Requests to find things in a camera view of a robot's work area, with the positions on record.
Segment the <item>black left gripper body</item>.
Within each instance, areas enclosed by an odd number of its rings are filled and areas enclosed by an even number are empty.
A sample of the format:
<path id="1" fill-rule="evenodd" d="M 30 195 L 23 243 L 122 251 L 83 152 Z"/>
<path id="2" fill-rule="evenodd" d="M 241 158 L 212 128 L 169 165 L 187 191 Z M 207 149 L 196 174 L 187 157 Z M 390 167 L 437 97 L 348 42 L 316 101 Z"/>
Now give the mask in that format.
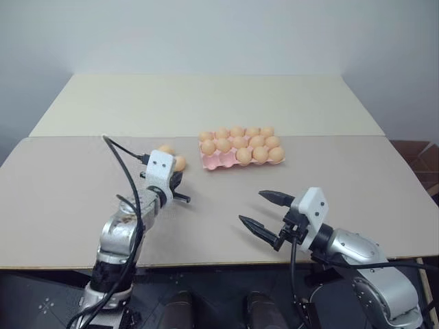
<path id="1" fill-rule="evenodd" d="M 180 185 L 181 181 L 182 181 L 182 172 L 175 171 L 169 181 L 169 188 L 173 194 L 176 192 L 176 189 Z"/>

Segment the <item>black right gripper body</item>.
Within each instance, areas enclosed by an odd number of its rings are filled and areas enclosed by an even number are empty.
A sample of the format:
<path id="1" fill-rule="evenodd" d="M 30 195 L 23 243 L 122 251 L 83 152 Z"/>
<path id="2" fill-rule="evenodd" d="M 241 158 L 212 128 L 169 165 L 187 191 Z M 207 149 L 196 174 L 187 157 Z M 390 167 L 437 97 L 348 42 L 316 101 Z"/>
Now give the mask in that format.
<path id="1" fill-rule="evenodd" d="M 276 251 L 279 251 L 285 241 L 292 246 L 301 245 L 308 234 L 309 220 L 306 215 L 290 208 L 283 217 L 284 225 L 276 240 Z"/>

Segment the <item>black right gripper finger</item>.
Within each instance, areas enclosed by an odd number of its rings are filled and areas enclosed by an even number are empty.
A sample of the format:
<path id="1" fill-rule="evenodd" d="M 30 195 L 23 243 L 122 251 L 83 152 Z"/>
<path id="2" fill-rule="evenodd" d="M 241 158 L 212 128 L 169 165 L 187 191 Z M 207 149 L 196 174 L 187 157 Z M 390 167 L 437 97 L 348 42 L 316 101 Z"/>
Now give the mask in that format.
<path id="1" fill-rule="evenodd" d="M 286 206 L 290 208 L 294 201 L 293 196 L 278 191 L 263 190 L 259 191 L 258 194 L 278 206 Z"/>
<path id="2" fill-rule="evenodd" d="M 278 236 L 275 233 L 267 230 L 263 224 L 250 217 L 239 215 L 239 220 L 247 227 L 247 229 L 249 229 L 249 231 L 251 231 L 251 233 L 276 249 Z"/>

